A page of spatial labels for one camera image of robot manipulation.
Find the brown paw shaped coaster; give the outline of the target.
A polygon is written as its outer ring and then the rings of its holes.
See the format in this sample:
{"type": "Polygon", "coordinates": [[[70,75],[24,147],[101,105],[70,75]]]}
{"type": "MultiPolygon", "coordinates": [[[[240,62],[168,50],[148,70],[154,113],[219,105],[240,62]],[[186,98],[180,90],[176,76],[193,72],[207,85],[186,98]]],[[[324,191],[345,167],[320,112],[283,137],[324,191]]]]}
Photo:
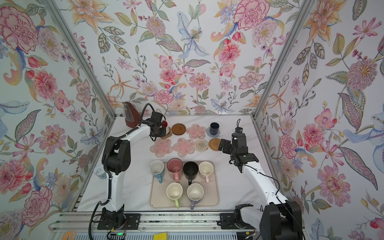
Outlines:
{"type": "Polygon", "coordinates": [[[166,130],[166,135],[164,137],[161,137],[162,140],[165,140],[169,137],[172,136],[172,128],[171,127],[167,127],[167,130],[166,130]]]}

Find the woven rattan round coaster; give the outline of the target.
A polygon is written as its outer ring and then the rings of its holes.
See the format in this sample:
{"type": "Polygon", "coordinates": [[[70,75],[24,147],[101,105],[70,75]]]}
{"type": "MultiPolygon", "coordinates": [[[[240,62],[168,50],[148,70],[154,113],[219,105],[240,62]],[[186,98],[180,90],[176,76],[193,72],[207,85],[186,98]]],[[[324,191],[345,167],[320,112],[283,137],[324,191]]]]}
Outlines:
{"type": "Polygon", "coordinates": [[[209,148],[213,151],[219,151],[221,139],[214,138],[209,141],[209,148]]]}

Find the small dark navy mug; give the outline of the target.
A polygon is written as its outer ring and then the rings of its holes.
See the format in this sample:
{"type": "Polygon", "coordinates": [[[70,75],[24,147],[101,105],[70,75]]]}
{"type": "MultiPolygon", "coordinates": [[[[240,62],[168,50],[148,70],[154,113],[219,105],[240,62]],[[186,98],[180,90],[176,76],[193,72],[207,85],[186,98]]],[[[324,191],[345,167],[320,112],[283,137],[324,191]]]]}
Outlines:
{"type": "Polygon", "coordinates": [[[209,132],[212,136],[216,136],[219,133],[220,125],[216,122],[210,124],[209,132]]]}

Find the brown round wooden coaster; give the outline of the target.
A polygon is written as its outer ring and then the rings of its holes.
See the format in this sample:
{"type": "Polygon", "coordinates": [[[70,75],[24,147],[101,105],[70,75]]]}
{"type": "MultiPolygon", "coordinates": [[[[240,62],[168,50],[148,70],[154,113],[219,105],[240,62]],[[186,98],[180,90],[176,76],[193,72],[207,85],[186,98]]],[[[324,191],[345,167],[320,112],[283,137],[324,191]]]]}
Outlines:
{"type": "Polygon", "coordinates": [[[181,136],[186,132],[187,128],[184,124],[175,124],[172,126],[172,133],[176,136],[181,136]]]}

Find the grey blue round coaster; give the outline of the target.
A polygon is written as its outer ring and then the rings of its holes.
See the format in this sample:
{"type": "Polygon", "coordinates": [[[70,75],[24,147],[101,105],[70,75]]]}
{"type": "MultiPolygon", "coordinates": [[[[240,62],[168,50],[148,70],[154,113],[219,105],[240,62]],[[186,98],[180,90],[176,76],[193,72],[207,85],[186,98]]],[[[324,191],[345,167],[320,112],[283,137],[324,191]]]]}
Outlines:
{"type": "Polygon", "coordinates": [[[206,134],[211,138],[218,138],[221,134],[220,129],[212,129],[208,127],[206,130],[206,134]]]}

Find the white embroidered round coaster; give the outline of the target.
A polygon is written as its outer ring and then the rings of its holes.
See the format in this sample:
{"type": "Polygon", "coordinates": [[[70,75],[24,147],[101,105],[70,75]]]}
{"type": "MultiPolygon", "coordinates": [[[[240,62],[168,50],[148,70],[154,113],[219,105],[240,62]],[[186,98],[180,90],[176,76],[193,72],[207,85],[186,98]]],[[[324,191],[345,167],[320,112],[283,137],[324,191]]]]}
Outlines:
{"type": "Polygon", "coordinates": [[[198,139],[195,141],[195,149],[198,152],[205,152],[209,148],[209,142],[205,139],[198,139]]]}

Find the cream mug pink handle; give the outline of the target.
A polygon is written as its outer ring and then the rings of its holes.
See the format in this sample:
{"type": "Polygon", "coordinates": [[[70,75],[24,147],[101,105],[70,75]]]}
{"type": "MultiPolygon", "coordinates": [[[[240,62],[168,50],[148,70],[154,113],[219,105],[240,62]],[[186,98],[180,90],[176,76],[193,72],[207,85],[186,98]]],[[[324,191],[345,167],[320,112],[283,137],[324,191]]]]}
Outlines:
{"type": "Polygon", "coordinates": [[[210,176],[214,172],[214,166],[210,162],[202,162],[199,164],[199,175],[206,184],[210,182],[210,176]]]}

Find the white mug blue handle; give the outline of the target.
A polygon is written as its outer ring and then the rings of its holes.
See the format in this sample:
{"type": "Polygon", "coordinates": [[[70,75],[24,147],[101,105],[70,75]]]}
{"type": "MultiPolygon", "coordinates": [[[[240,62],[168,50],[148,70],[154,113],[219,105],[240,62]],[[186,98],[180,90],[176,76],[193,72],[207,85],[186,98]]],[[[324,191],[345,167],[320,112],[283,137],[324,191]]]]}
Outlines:
{"type": "Polygon", "coordinates": [[[165,165],[161,161],[154,161],[150,164],[149,167],[151,175],[159,181],[160,184],[163,183],[163,177],[165,175],[165,165]]]}

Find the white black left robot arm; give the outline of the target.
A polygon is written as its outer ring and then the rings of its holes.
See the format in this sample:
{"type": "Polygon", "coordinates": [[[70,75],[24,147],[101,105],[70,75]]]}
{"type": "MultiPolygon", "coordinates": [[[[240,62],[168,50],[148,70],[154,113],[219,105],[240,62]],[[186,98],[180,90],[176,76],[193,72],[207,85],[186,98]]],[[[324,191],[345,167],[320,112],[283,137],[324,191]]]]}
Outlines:
{"type": "Polygon", "coordinates": [[[107,138],[102,164],[108,175],[108,197],[104,204],[106,210],[118,212],[124,209],[123,185],[125,171],[131,164],[131,147],[146,137],[152,140],[164,137],[166,127],[163,122],[165,116],[158,112],[152,112],[150,118],[141,121],[140,125],[119,136],[107,138]]]}

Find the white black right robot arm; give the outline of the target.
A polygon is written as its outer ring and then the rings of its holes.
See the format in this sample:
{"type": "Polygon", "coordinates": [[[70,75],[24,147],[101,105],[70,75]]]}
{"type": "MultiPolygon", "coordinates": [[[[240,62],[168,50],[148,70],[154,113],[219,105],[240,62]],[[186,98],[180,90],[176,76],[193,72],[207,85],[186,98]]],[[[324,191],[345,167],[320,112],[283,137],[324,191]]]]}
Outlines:
{"type": "Polygon", "coordinates": [[[249,152],[241,127],[235,128],[231,140],[221,140],[219,151],[230,155],[229,163],[246,177],[262,202],[259,208],[252,204],[235,206],[234,225],[239,229],[253,227],[264,240],[304,240],[301,207],[281,193],[275,178],[264,173],[259,159],[249,152]]]}

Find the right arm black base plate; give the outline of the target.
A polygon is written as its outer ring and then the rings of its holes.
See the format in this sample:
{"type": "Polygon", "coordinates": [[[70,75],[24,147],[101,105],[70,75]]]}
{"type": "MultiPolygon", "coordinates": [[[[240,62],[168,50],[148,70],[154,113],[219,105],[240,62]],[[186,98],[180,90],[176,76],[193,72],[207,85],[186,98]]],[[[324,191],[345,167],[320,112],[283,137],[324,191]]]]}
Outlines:
{"type": "Polygon", "coordinates": [[[260,229],[262,215],[246,213],[242,215],[240,212],[221,213],[218,226],[222,230],[251,230],[260,229]]]}

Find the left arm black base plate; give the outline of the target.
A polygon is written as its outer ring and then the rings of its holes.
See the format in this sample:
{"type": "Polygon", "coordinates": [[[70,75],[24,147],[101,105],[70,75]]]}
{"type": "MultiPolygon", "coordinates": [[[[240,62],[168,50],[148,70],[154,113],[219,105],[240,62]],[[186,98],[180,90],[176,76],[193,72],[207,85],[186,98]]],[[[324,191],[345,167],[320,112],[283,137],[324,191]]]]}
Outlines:
{"type": "Polygon", "coordinates": [[[123,211],[103,211],[98,222],[97,230],[137,230],[140,214],[125,214],[123,211]]]}

